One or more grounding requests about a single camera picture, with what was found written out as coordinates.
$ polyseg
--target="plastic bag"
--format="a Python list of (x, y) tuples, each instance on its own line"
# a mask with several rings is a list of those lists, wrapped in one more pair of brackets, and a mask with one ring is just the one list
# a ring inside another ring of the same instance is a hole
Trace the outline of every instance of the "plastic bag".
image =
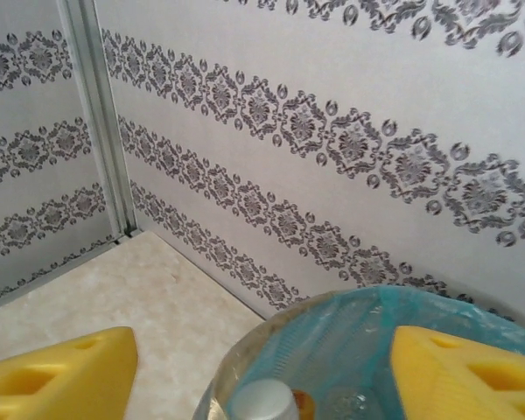
[(278, 313), (241, 339), (193, 419), (229, 419), (235, 391), (276, 378), (311, 394), (317, 419), (403, 420), (389, 352), (396, 327), (404, 325), (525, 354), (525, 329), (472, 304), (400, 286), (327, 293)]

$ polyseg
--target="clear plastic bag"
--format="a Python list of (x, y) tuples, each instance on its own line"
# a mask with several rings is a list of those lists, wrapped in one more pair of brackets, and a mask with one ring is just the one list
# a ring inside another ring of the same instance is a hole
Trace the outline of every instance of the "clear plastic bag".
[(525, 354), (525, 329), (472, 304), (396, 286), (329, 293), (278, 313), (240, 340), (194, 420), (229, 419), (235, 391), (262, 378), (311, 394), (317, 419), (402, 420), (389, 352), (403, 325)]

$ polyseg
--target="patterned wallpaper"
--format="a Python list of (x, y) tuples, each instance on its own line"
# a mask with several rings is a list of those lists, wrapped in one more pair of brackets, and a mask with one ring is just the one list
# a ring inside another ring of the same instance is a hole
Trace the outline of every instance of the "patterned wallpaper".
[(0, 2), (0, 298), (116, 234), (57, 4), (21, 9)]
[[(503, 16), (525, 4), (198, 3), (138, 11), (122, 2), (108, 14), (109, 1), (98, 2), (143, 228), (263, 314), (331, 289), (400, 284), (525, 323), (525, 139), (511, 148), (499, 138), (515, 127), (525, 133), (525, 104), (517, 118), (505, 103), (490, 108), (483, 89), (508, 93), (485, 87), (478, 71), (500, 60), (489, 76), (498, 86), (525, 77), (510, 76), (525, 72), (517, 65), (525, 63), (525, 21)], [(379, 87), (365, 58), (380, 59), (373, 48), (355, 59), (363, 50), (352, 52), (350, 37), (389, 50), (378, 81), (406, 65), (403, 47), (430, 67), (466, 58), (472, 71), (463, 86), (478, 87), (466, 92), (476, 109), (467, 111), (459, 90), (438, 96), (466, 67), (446, 81), (405, 67), (422, 77), (422, 103), (387, 101), (394, 96), (385, 89), (367, 96), (352, 79), (360, 71)], [(407, 37), (421, 42), (410, 47)], [(337, 51), (318, 50), (337, 67), (316, 55), (316, 38), (337, 41)], [(467, 55), (447, 48), (456, 44)], [(299, 66), (285, 64), (289, 49)], [(344, 59), (355, 63), (349, 73)], [(332, 83), (319, 67), (334, 72)], [(440, 107), (453, 105), (465, 120), (451, 132), (442, 122), (453, 115)], [(484, 111), (498, 118), (486, 125)], [(476, 137), (482, 130), (490, 138)]]

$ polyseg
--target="beige floor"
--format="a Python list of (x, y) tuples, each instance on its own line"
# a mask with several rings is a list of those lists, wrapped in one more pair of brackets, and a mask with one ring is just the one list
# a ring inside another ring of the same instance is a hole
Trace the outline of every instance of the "beige floor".
[(111, 326), (140, 356), (129, 420), (190, 419), (225, 352), (261, 322), (153, 233), (0, 308), (0, 359)]

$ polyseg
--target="gray floral pattern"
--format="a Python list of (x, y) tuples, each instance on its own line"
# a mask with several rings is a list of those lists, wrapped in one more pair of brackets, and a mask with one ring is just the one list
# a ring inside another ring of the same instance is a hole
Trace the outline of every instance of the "gray floral pattern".
[[(238, 0), (245, 5), (249, 0)], [(525, 1), (522, 0), (258, 0), (260, 9), (305, 14), (322, 21), (341, 21), (352, 26), (367, 16), (372, 31), (405, 31), (410, 25), (414, 39), (423, 40), (432, 29), (444, 31), (448, 46), (473, 49), (482, 39), (493, 39), (494, 50), (503, 57), (515, 56), (525, 43)]]
[(41, 31), (27, 32), (23, 39), (9, 33), (0, 40), (0, 90), (13, 89), (17, 81), (24, 86), (35, 80), (47, 83), (58, 74), (70, 79), (72, 71), (68, 44), (60, 31), (52, 31), (50, 38)]
[(0, 222), (0, 256), (102, 213), (105, 207), (103, 190), (95, 183), (91, 188), (76, 190), (72, 196), (63, 195), (44, 202), (40, 208), (30, 207), (23, 214), (5, 217)]
[[(128, 46), (135, 46), (137, 42), (129, 37), (123, 40), (119, 34), (112, 36), (110, 31), (104, 31), (103, 37), (106, 49), (115, 50), (115, 59), (109, 64), (111, 76), (128, 81), (122, 63), (127, 59)], [(157, 45), (145, 48), (141, 62), (147, 61), (152, 51), (161, 53), (163, 49)], [(204, 60), (195, 65), (193, 59), (184, 54), (176, 66), (172, 50), (164, 60), (170, 63), (165, 69), (168, 82), (160, 89), (164, 97), (171, 94), (175, 103), (182, 101), (189, 109), (200, 109), (203, 116), (212, 113), (216, 121), (222, 123), (234, 119), (237, 130), (245, 128), (252, 137), (271, 141), (276, 147), (287, 144), (293, 155), (314, 158), (318, 166), (334, 165), (338, 174), (350, 179), (365, 177), (370, 188), (386, 190), (391, 197), (406, 204), (419, 203), (430, 215), (451, 212), (453, 224), (473, 234), (493, 229), (498, 245), (506, 248), (525, 245), (525, 180), (521, 178), (517, 161), (502, 159), (497, 154), (475, 161), (469, 158), (471, 149), (466, 144), (455, 143), (450, 150), (441, 150), (435, 134), (412, 129), (409, 134), (398, 136), (396, 121), (377, 123), (372, 115), (357, 108), (338, 115), (339, 105), (335, 101), (320, 107), (317, 98), (305, 92), (288, 99), (285, 85), (273, 89), (266, 79), (257, 76), (248, 82), (242, 71), (232, 76), (228, 68), (221, 65), (214, 65), (210, 70)], [(186, 87), (179, 87), (182, 75), (179, 69), (185, 67), (194, 80), (193, 84), (187, 82), (194, 87), (189, 88), (190, 94), (186, 94)], [(147, 67), (141, 67), (136, 74), (132, 81), (135, 86), (146, 80), (146, 70)], [(122, 128), (126, 147), (129, 147), (128, 135)], [(152, 144), (147, 141), (145, 147)], [(179, 151), (165, 148), (163, 158), (153, 157), (151, 153), (158, 151), (143, 154), (146, 159), (154, 159), (159, 169), (175, 165), (175, 153)], [(195, 191), (199, 191), (213, 181), (201, 180), (206, 168), (195, 165), (188, 166), (180, 176), (187, 182), (191, 177), (197, 179)], [(221, 182), (218, 192), (206, 194), (219, 194), (218, 200), (223, 202), (222, 194), (231, 193), (228, 188), (233, 183)], [(263, 201), (253, 194), (241, 196), (243, 204), (234, 213), (245, 215), (248, 223), (258, 226), (267, 223), (268, 215), (259, 207)]]
[(5, 295), (12, 293), (13, 291), (16, 291), (32, 282), (37, 280), (38, 278), (45, 276), (56, 269), (62, 267), (63, 265), (66, 265), (70, 263), (71, 261), (80, 258), (81, 256), (84, 256), (88, 252), (91, 252), (95, 249), (98, 249), (102, 247), (103, 245), (110, 243), (114, 240), (112, 235), (108, 235), (104, 239), (100, 239), (98, 241), (94, 241), (91, 243), (88, 247), (83, 247), (80, 249), (79, 252), (75, 252), (69, 255), (64, 256), (60, 261), (53, 262), (49, 267), (39, 269), (38, 271), (35, 271), (34, 273), (31, 273), (31, 275), (28, 278), (21, 278), (19, 279), (16, 284), (12, 286), (5, 286), (2, 289), (0, 289), (0, 298), (4, 297)]
[[(210, 164), (196, 152), (183, 150), (179, 144), (173, 144), (171, 140), (152, 133), (143, 126), (136, 126), (122, 116), (119, 116), (119, 127), (122, 137), (126, 139), (126, 153), (187, 185), (196, 193), (203, 194), (207, 200), (214, 200), (216, 205), (237, 217), (241, 216), (247, 224), (260, 228), (266, 235), (274, 235), (279, 243), (297, 249), (301, 256), (312, 257), (315, 264), (324, 270), (335, 270), (340, 279), (352, 280), (354, 285), (361, 287), (373, 284), (411, 284), (448, 296), (447, 285), (444, 282), (428, 274), (416, 277), (412, 266), (406, 262), (399, 263), (399, 268), (395, 268), (388, 252), (380, 251), (375, 246), (362, 247), (359, 238), (345, 235), (340, 227), (334, 226), (330, 221), (317, 223), (312, 213), (303, 213), (298, 209), (298, 205), (286, 199), (277, 200), (273, 192), (264, 192), (259, 185), (250, 180), (242, 180), (238, 174), (228, 173), (228, 170), (219, 164)], [(144, 148), (140, 147), (144, 139), (146, 143), (155, 144), (156, 147), (149, 148), (145, 153)], [(170, 170), (166, 170), (162, 165), (162, 160), (168, 155), (172, 161)], [(188, 175), (189, 167), (195, 168), (194, 178)], [(180, 232), (176, 227), (185, 224), (178, 215), (172, 213), (164, 216), (164, 206), (156, 203), (155, 200), (150, 203), (149, 216), (171, 230), (174, 235), (185, 235), (176, 234)], [(177, 218), (174, 225), (171, 223), (172, 218)], [(188, 243), (195, 250), (200, 252), (202, 249), (201, 252), (206, 253), (208, 237), (199, 227), (187, 226)], [(218, 251), (213, 247), (210, 255), (220, 265), (228, 266), (230, 257), (224, 248)]]
[(189, 220), (186, 214), (179, 213), (175, 207), (167, 205), (152, 192), (134, 181), (130, 182), (130, 187), (136, 210), (170, 231), (220, 270), (236, 278), (242, 286), (255, 291), (256, 295), (265, 299), (270, 306), (282, 310), (308, 298), (300, 296), (299, 290), (289, 286), (283, 278), (276, 274), (268, 274), (265, 267), (255, 265), (252, 258), (241, 255), (222, 238), (214, 236), (195, 220)]
[(70, 160), (91, 153), (88, 126), (81, 118), (71, 124), (56, 122), (51, 128), (40, 127), (18, 132), (10, 140), (0, 137), (0, 182), (9, 175), (34, 172), (44, 165), (56, 165), (58, 159)]

